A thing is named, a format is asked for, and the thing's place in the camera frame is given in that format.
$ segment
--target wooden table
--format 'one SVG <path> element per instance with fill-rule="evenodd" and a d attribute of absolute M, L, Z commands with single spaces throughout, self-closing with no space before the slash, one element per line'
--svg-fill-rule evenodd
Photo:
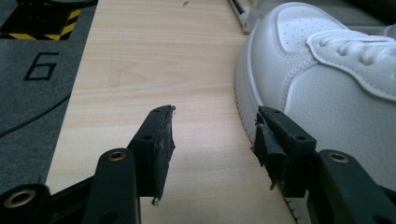
<path fill-rule="evenodd" d="M 226 0 L 101 0 L 49 170 L 51 193 L 94 174 L 149 111 L 175 105 L 177 148 L 143 223 L 294 223 L 250 151 L 234 99 L 247 36 Z"/>

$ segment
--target shoe stitching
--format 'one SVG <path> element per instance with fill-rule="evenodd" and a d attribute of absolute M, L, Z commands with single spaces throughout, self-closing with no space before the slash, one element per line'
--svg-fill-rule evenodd
<path fill-rule="evenodd" d="M 295 79 L 295 77 L 298 74 L 301 74 L 301 71 L 304 70 L 305 68 L 309 67 L 312 64 L 318 63 L 314 58 L 311 58 L 303 63 L 301 63 L 299 66 L 294 67 L 289 75 L 286 77 L 285 81 L 283 82 L 283 90 L 282 90 L 282 97 L 280 100 L 280 106 L 281 110 L 284 111 L 286 108 L 286 103 L 288 101 L 288 95 L 289 95 L 289 89 L 291 82 Z"/>
<path fill-rule="evenodd" d="M 385 98 L 386 98 L 386 99 L 391 100 L 392 102 L 394 102 L 394 99 L 393 99 L 393 98 L 396 96 L 395 93 L 389 92 L 389 91 L 387 91 L 387 90 L 384 90 L 383 88 L 381 88 L 381 87 L 379 87 L 378 85 L 374 84 L 374 82 L 370 81 L 367 77 L 363 76 L 363 75 L 361 74 L 360 71 L 356 70 L 355 68 L 353 68 L 353 67 L 351 67 L 351 66 L 348 66 L 347 64 L 338 63 L 338 62 L 335 62 L 335 61 L 331 61 L 330 59 L 325 59 L 325 58 L 319 56 L 319 53 L 318 53 L 316 47 L 313 46 L 313 44 L 314 44 L 314 42 L 318 42 L 318 40 L 319 40 L 318 47 L 323 47 L 323 45 L 326 45 L 326 43 L 325 43 L 326 41 L 323 41 L 323 40 L 326 38 L 326 37 L 324 37 L 324 36 L 326 36 L 327 38 L 331 38 L 331 37 L 332 37 L 332 34 L 323 32 L 323 33 L 320 34 L 320 35 L 313 36 L 311 40 L 310 40 L 310 38 L 308 38 L 308 40 L 307 40 L 307 44 L 308 44 L 308 46 L 311 46 L 311 50 L 312 50 L 312 52 L 314 53 L 314 55 L 315 55 L 316 58 L 320 59 L 323 63 L 327 63 L 327 64 L 330 64 L 330 65 L 339 66 L 339 67 L 341 67 L 341 68 L 343 68 L 343 69 L 346 69 L 347 71 L 352 72 L 352 73 L 354 74 L 354 76 L 356 76 L 356 77 L 358 77 L 359 79 L 361 79 L 361 80 L 362 80 L 364 83 L 366 83 L 368 86 L 370 86 L 370 87 L 374 88 L 375 90 L 379 91 L 380 93 L 382 93 L 381 95 L 382 95 L 383 97 L 384 97 L 384 95 L 385 95 Z M 376 38 L 380 38 L 380 37 L 386 38 L 387 40 L 390 40 L 390 38 L 388 38 L 388 37 L 383 37 L 383 36 L 377 36 Z M 344 42 L 342 42 L 343 40 L 342 40 L 342 37 L 341 37 L 341 38 L 339 38 L 338 40 L 334 40 L 334 43 L 339 43 L 339 44 L 340 44 L 340 42 L 342 42 L 341 44 L 345 44 L 345 43 L 346 43 L 345 40 L 346 40 L 346 38 L 344 37 Z"/>
<path fill-rule="evenodd" d="M 368 66 L 379 61 L 390 49 L 396 49 L 396 44 L 387 37 L 368 35 L 356 36 L 346 39 L 345 37 L 330 36 L 319 41 L 321 47 L 340 43 L 337 52 L 341 56 L 347 56 L 358 50 L 362 50 L 360 61 Z"/>

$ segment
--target white sneaker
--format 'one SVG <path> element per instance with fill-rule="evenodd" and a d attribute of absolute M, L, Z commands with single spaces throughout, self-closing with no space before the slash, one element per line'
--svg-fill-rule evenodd
<path fill-rule="evenodd" d="M 283 111 L 318 141 L 355 157 L 396 190 L 396 41 L 365 35 L 317 7 L 287 3 L 250 34 L 235 94 L 250 141 L 258 105 Z"/>

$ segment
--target screw hole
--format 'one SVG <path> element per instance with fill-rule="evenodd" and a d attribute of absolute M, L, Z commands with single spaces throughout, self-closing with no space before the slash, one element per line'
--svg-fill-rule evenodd
<path fill-rule="evenodd" d="M 114 224 L 116 223 L 117 219 L 119 219 L 119 215 L 116 212 L 108 212 L 103 214 L 100 219 L 100 224 Z"/>
<path fill-rule="evenodd" d="M 381 216 L 374 216 L 374 222 L 378 224 L 393 224 L 392 221 L 390 221 L 386 217 L 381 217 Z"/>
<path fill-rule="evenodd" d="M 332 152 L 329 154 L 330 159 L 332 159 L 333 161 L 337 161 L 337 162 L 349 162 L 349 158 L 339 154 L 339 153 L 335 153 Z"/>
<path fill-rule="evenodd" d="M 305 140 L 305 137 L 304 136 L 300 136 L 300 135 L 297 135 L 296 138 L 298 140 L 300 140 L 300 141 L 304 141 Z"/>
<path fill-rule="evenodd" d="M 108 156 L 108 159 L 109 159 L 110 161 L 120 161 L 120 160 L 124 159 L 125 156 L 126 156 L 125 152 L 117 151 L 117 152 L 111 153 L 111 154 Z"/>
<path fill-rule="evenodd" d="M 4 202 L 4 207 L 15 208 L 29 203 L 35 197 L 35 190 L 23 189 L 19 192 L 13 193 Z"/>

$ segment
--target shoe sole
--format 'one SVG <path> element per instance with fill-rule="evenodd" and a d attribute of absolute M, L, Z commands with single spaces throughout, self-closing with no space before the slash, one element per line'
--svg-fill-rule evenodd
<path fill-rule="evenodd" d="M 254 79 L 251 72 L 251 68 L 248 66 L 250 61 L 249 50 L 251 49 L 251 37 L 247 39 L 247 44 L 244 47 L 244 51 L 241 54 L 238 64 L 236 66 L 234 91 L 235 101 L 239 112 L 239 117 L 242 121 L 242 125 L 247 133 L 247 136 L 251 143 L 254 143 L 256 137 L 255 120 L 259 105 L 263 105 L 258 93 L 254 86 Z M 284 198 L 288 205 L 291 214 L 294 216 L 295 221 L 298 224 L 309 224 L 311 223 L 308 210 L 306 208 L 306 198 Z"/>

